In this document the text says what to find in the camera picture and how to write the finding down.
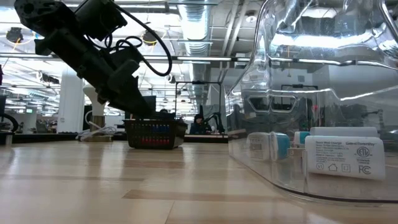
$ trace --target plastic basket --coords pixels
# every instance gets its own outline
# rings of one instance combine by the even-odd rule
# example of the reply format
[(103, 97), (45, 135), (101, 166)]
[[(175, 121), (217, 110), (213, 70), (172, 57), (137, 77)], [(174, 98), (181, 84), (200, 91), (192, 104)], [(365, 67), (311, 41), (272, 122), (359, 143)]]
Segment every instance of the plastic basket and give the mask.
[(178, 121), (124, 120), (129, 146), (136, 149), (173, 149), (184, 143), (187, 124)]

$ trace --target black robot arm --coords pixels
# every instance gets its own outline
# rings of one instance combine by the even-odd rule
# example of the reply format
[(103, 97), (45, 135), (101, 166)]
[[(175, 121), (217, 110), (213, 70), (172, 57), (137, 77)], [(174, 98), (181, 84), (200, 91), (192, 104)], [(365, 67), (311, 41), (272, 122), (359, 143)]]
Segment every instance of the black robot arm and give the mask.
[(214, 119), (216, 121), (216, 128), (217, 128), (218, 132), (220, 134), (225, 133), (223, 122), (221, 121), (221, 113), (219, 113), (219, 112), (213, 113), (212, 115), (210, 115), (210, 117), (206, 118), (203, 121), (203, 124), (207, 125), (209, 120), (211, 120), (211, 119)]
[[(138, 76), (132, 76), (141, 61), (160, 76), (168, 75), (172, 69), (170, 52), (152, 29), (113, 0), (86, 0), (75, 12), (64, 3), (51, 0), (16, 0), (14, 6), (21, 23), (45, 37), (35, 40), (36, 54), (58, 55), (79, 78), (95, 87), (98, 102), (108, 101), (110, 106), (138, 116), (153, 113), (138, 89)], [(111, 46), (112, 32), (127, 25), (121, 12), (147, 29), (163, 46), (169, 58), (165, 73), (154, 70), (140, 54), (136, 47), (142, 41), (137, 37), (119, 40)], [(106, 47), (96, 45), (92, 39), (105, 40)], [(128, 39), (138, 39), (141, 44), (134, 46)]]

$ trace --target black cable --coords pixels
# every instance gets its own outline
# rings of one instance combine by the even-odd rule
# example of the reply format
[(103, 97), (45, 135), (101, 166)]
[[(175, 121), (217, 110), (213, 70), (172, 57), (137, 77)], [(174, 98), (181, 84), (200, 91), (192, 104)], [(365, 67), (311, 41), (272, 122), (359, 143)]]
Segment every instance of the black cable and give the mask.
[(16, 132), (18, 130), (19, 124), (18, 124), (17, 120), (13, 116), (3, 113), (3, 114), (0, 114), (0, 117), (1, 118), (7, 118), (9, 121), (11, 121), (11, 123), (12, 123), (11, 132), (14, 133), (14, 132)]
[(141, 47), (142, 44), (144, 43), (141, 38), (136, 37), (136, 36), (129, 36), (129, 37), (125, 38), (125, 40), (129, 40), (129, 39), (136, 39), (140, 42), (140, 44), (136, 45), (137, 48)]
[(112, 33), (105, 37), (105, 47), (110, 49), (113, 42), (113, 35)]
[(170, 74), (170, 72), (172, 71), (172, 67), (173, 67), (173, 60), (172, 60), (172, 56), (168, 50), (168, 48), (166, 47), (166, 45), (164, 44), (163, 40), (156, 34), (155, 31), (153, 31), (150, 27), (148, 27), (147, 25), (145, 25), (143, 22), (141, 22), (139, 19), (135, 18), (133, 15), (131, 15), (129, 12), (127, 12), (125, 9), (123, 9), (122, 7), (120, 7), (119, 5), (117, 5), (115, 2), (111, 1), (111, 3), (116, 7), (116, 9), (118, 9), (119, 11), (125, 13), (125, 15), (127, 15), (128, 17), (130, 17), (132, 20), (134, 20), (136, 23), (138, 23), (140, 26), (142, 26), (143, 28), (145, 28), (148, 32), (150, 32), (150, 34), (152, 34), (156, 40), (159, 42), (159, 44), (162, 46), (162, 48), (164, 49), (166, 56), (167, 56), (167, 60), (169, 61), (169, 68), (167, 69), (167, 71), (165, 73), (160, 73), (158, 72), (156, 69), (154, 69), (150, 63), (144, 58), (142, 57), (142, 61), (148, 66), (149, 69), (151, 69), (156, 75), (161, 76), (161, 77), (165, 77), (167, 75)]

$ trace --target column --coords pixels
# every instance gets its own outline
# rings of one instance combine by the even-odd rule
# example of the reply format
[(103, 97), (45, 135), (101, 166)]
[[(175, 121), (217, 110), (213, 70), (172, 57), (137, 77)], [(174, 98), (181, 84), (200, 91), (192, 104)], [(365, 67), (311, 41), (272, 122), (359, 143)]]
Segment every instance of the column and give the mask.
[(25, 114), (24, 114), (24, 134), (32, 134), (32, 128), (36, 127), (36, 120), (37, 120), (37, 108), (35, 107), (26, 107)]
[(66, 66), (62, 72), (57, 132), (80, 132), (83, 129), (85, 95), (83, 80)]

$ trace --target transparent acrylic enclosure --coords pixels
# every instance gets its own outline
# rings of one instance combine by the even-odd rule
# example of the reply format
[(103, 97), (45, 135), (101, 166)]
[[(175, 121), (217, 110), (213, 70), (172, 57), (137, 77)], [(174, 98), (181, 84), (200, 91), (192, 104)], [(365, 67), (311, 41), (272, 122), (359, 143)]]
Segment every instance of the transparent acrylic enclosure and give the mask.
[(397, 16), (398, 1), (265, 1), (226, 94), (229, 153), (298, 194), (398, 203)]

